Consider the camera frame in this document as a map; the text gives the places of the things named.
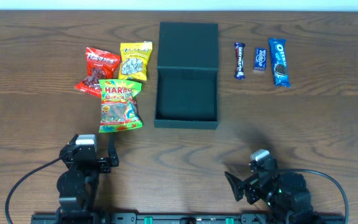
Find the green Haribo worms bag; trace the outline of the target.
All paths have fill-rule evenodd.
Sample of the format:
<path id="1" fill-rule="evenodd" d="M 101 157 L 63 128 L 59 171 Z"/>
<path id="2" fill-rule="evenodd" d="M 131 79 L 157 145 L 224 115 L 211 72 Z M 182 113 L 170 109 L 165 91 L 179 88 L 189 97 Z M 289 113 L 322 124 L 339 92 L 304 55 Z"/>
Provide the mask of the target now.
<path id="1" fill-rule="evenodd" d="M 130 80 L 100 80 L 101 119 L 100 133 L 114 133 L 143 127 L 135 97 L 142 84 Z"/>

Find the red Hacks candy bag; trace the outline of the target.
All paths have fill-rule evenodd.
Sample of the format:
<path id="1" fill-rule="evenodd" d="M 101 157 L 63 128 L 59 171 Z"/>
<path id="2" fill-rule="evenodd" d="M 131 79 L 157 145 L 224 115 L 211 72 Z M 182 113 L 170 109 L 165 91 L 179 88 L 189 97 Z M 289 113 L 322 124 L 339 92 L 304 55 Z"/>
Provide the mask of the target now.
<path id="1" fill-rule="evenodd" d="M 85 50 L 87 76 L 74 89 L 101 97 L 100 80 L 112 79 L 121 56 L 104 50 L 87 47 Z"/>

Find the yellow Hacks candy bag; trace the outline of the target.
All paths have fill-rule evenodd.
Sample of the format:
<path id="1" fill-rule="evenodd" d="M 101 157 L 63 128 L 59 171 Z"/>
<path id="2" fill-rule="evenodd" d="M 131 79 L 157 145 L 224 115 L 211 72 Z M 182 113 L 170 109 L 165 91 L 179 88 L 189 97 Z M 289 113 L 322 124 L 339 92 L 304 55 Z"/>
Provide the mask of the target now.
<path id="1" fill-rule="evenodd" d="M 121 80 L 147 80 L 147 66 L 152 53 L 152 42 L 123 42 L 120 46 Z"/>

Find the blue Oreo cookie pack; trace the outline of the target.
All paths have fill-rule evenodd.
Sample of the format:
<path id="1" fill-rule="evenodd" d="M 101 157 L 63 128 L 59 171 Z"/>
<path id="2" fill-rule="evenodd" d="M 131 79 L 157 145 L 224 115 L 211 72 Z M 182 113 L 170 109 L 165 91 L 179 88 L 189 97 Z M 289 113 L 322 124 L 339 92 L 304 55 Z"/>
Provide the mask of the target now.
<path id="1" fill-rule="evenodd" d="M 285 39 L 269 38 L 268 40 L 274 84 L 290 88 L 285 43 Z"/>

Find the purple Dairy Milk bar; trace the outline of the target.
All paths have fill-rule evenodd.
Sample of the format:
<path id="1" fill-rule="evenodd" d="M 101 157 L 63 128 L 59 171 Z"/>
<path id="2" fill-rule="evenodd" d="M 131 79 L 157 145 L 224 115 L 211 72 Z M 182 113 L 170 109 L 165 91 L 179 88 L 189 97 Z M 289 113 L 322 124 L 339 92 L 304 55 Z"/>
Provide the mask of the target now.
<path id="1" fill-rule="evenodd" d="M 235 42 L 234 48 L 236 51 L 236 73 L 234 77 L 238 80 L 244 80 L 244 47 L 246 45 L 242 42 Z"/>

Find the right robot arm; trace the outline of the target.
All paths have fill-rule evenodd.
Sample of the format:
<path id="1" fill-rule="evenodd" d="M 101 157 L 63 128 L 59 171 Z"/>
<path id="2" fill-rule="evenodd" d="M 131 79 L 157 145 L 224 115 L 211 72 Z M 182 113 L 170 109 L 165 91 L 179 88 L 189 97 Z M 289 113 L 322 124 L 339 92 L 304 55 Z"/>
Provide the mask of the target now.
<path id="1" fill-rule="evenodd" d="M 253 174 L 241 180 L 225 172 L 236 201 L 246 198 L 252 205 L 263 200 L 276 222 L 316 224 L 325 221 L 313 209 L 311 193 L 301 174 L 280 172 L 272 155 L 253 154 L 249 166 Z"/>

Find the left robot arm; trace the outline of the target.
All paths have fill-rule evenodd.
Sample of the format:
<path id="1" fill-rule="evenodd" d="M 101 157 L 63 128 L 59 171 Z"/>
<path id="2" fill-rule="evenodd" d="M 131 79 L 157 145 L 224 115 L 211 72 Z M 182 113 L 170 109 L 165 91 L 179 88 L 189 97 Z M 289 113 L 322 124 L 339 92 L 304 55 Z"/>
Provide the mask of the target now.
<path id="1" fill-rule="evenodd" d="M 99 175 L 108 174 L 119 165 L 114 138 L 109 136 L 106 157 L 97 158 L 97 140 L 94 134 L 75 134 L 59 154 L 68 170 L 57 180 L 60 207 L 55 223 L 110 223 L 107 211 L 96 209 L 94 202 Z"/>

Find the blue Eclipse mint pack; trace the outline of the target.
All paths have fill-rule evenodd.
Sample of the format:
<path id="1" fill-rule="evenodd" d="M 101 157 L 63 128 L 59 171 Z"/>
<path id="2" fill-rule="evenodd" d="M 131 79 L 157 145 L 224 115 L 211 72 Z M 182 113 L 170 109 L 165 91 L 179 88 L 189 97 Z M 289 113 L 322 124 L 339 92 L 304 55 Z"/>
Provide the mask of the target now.
<path id="1" fill-rule="evenodd" d="M 254 70 L 264 71 L 267 66 L 267 50 L 256 48 L 254 54 Z"/>

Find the dark green open box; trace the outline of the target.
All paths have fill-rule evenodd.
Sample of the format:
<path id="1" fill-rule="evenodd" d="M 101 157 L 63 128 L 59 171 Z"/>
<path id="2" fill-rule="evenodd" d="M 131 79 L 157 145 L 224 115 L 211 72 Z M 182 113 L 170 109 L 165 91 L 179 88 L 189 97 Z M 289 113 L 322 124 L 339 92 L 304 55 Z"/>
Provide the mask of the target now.
<path id="1" fill-rule="evenodd" d="M 217 24 L 161 22 L 154 126 L 216 129 L 218 72 Z"/>

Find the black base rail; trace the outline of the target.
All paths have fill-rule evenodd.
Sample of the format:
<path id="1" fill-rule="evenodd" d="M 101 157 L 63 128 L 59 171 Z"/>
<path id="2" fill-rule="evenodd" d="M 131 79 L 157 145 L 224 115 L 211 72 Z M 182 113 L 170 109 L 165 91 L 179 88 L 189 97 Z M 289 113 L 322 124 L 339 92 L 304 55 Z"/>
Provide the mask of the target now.
<path id="1" fill-rule="evenodd" d="M 110 223 L 110 224 L 263 224 L 276 223 L 272 216 L 263 213 L 240 215 L 137 215 L 135 213 L 111 213 L 108 218 L 68 218 L 52 214 L 32 215 L 31 224 L 54 223 Z"/>

